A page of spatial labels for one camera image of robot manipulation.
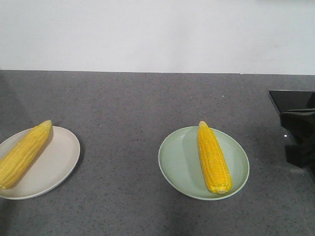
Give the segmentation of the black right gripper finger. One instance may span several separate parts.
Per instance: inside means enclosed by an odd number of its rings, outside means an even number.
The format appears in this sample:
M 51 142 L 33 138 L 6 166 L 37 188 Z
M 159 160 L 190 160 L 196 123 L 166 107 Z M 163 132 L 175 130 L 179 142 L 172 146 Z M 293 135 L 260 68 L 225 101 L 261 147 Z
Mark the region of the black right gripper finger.
M 295 144 L 285 146 L 288 163 L 303 168 L 315 162 L 315 110 L 288 110 L 280 114 L 281 126 Z

